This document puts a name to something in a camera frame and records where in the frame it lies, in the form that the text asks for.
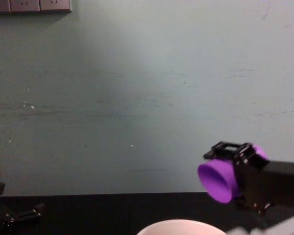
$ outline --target black mount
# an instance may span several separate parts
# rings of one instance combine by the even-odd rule
[[[0,195],[3,194],[5,184],[0,183]],[[45,205],[38,204],[30,211],[15,213],[0,203],[0,235],[10,235],[27,227],[37,226],[43,214]]]
[[[294,207],[294,163],[266,160],[248,142],[221,141],[203,157],[232,161],[241,191],[234,199],[239,209],[264,215],[273,205]]]

